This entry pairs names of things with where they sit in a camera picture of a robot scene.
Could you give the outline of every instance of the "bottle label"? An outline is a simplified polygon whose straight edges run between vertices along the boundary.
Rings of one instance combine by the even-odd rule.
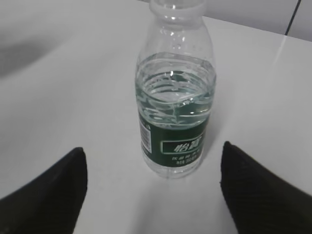
[[[142,150],[153,162],[166,167],[183,167],[200,157],[208,119],[193,128],[170,130],[149,123],[141,114],[139,118]]]

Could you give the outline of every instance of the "barcode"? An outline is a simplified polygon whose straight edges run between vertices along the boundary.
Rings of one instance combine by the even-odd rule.
[[[151,147],[151,131],[148,130],[140,121],[142,145],[148,152],[152,153]]]

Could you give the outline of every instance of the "plastic water bottle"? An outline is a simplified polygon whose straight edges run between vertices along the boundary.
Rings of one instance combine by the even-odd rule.
[[[179,178],[200,162],[215,93],[205,0],[151,0],[155,19],[136,66],[141,147],[160,176]]]

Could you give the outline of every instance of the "white table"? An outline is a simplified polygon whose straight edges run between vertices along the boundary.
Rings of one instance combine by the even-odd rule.
[[[32,1],[30,15],[42,7]],[[139,143],[134,72],[148,5],[51,5],[35,31],[20,19],[9,34],[53,46],[0,78],[0,197],[82,146],[89,188],[76,234],[235,234],[219,185],[226,140],[312,194],[311,42],[205,18],[218,72],[210,148],[195,173],[167,181],[147,168]]]

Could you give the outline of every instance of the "bottle neck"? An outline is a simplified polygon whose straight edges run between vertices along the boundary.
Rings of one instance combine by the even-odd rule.
[[[159,24],[160,26],[165,26],[176,30],[178,30],[179,28],[185,29],[185,27],[198,28],[203,24],[202,16],[195,16],[192,18],[176,18],[155,15],[155,19],[157,24]]]

